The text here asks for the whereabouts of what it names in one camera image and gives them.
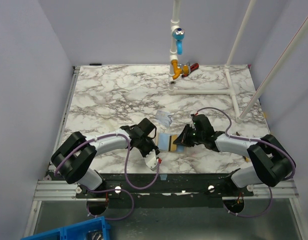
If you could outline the beige leather card holder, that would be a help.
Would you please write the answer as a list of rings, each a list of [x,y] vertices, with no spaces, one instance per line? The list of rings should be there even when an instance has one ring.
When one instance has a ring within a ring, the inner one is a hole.
[[[184,146],[174,144],[174,140],[176,140],[178,136],[178,134],[161,132],[156,136],[155,143],[161,152],[184,153]]]

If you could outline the gold card with magnetic stripe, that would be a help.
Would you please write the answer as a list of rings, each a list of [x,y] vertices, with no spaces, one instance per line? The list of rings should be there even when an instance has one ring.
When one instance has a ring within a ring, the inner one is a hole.
[[[175,152],[177,150],[177,145],[174,144],[174,141],[178,138],[177,134],[171,135],[169,137],[168,151]]]

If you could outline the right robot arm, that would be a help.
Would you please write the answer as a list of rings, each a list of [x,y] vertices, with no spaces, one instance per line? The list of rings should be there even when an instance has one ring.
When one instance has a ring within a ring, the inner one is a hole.
[[[296,170],[294,160],[273,135],[248,139],[215,131],[203,114],[193,114],[192,124],[185,125],[173,144],[189,148],[204,145],[214,152],[232,153],[250,159],[252,166],[233,171],[224,183],[224,191],[230,196],[237,195],[248,185],[275,187],[291,178]]]

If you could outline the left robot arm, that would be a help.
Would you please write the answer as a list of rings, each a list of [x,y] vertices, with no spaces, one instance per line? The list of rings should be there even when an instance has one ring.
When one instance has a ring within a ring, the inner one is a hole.
[[[52,155],[54,175],[61,175],[68,184],[78,183],[95,198],[101,197],[106,188],[105,180],[96,170],[91,169],[94,158],[114,150],[131,151],[136,148],[146,166],[158,172],[160,151],[150,137],[150,133],[156,131],[156,126],[148,118],[138,124],[124,125],[116,131],[91,138],[76,131]]]

